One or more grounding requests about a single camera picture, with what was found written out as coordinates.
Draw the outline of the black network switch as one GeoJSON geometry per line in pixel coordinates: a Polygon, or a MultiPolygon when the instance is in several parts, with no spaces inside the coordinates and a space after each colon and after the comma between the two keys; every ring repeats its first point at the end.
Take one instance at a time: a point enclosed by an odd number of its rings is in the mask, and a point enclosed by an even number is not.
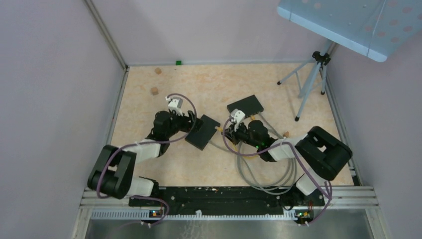
{"type": "Polygon", "coordinates": [[[235,109],[243,111],[246,119],[264,111],[263,106],[255,95],[243,98],[242,100],[231,103],[226,107],[230,113],[235,109]]]}
{"type": "Polygon", "coordinates": [[[220,123],[207,115],[202,115],[198,119],[198,122],[198,126],[187,135],[185,141],[193,145],[195,148],[203,151],[217,132],[217,128],[220,127],[220,123]]]}

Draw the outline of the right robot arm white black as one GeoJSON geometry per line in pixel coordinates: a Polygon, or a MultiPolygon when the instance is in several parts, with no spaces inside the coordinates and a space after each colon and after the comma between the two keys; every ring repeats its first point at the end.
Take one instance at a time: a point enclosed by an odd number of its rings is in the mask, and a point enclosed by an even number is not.
{"type": "Polygon", "coordinates": [[[250,125],[228,119],[223,125],[223,142],[254,146],[257,151],[252,155],[266,162],[295,159],[304,171],[292,191],[292,199],[298,205],[305,205],[323,183],[334,180],[353,156],[349,146],[320,126],[296,138],[275,139],[261,121],[254,120],[250,125]]]}

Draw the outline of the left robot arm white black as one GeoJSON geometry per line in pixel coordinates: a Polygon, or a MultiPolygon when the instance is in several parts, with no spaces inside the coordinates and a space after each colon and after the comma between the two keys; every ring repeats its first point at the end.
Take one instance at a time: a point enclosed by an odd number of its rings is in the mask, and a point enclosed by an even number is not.
{"type": "Polygon", "coordinates": [[[105,145],[88,177],[87,187],[97,192],[99,198],[123,199],[140,196],[148,206],[159,201],[155,182],[145,177],[135,177],[134,168],[146,160],[162,156],[172,143],[170,139],[179,132],[194,133],[203,125],[193,111],[187,115],[160,111],[156,113],[153,128],[148,136],[133,144],[116,147],[105,145]]]}

